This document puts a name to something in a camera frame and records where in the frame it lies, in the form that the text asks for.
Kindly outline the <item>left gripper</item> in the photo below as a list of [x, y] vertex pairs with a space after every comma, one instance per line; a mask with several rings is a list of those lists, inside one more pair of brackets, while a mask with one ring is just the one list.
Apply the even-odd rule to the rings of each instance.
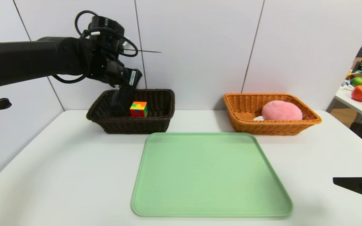
[[141, 71], [126, 68], [117, 61], [107, 61], [106, 77], [108, 84], [115, 90], [110, 100], [111, 113], [125, 113], [129, 110], [134, 89], [141, 77]]

